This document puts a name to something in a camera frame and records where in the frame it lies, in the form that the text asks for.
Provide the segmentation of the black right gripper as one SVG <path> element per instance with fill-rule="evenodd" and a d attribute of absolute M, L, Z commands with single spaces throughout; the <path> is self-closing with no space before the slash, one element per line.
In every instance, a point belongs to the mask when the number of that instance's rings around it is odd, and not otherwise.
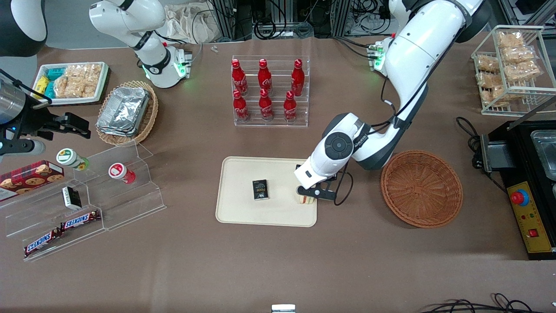
<path fill-rule="evenodd" d="M 71 133 L 85 139 L 91 138 L 89 121 L 86 119 L 69 112 L 56 116 L 46 107 L 34 109 L 36 104 L 39 104 L 36 99 L 25 95 L 22 111 L 8 123 L 8 131 L 14 135 L 14 138 L 32 136 L 52 140 L 52 129 L 56 129 L 58 133 Z"/>

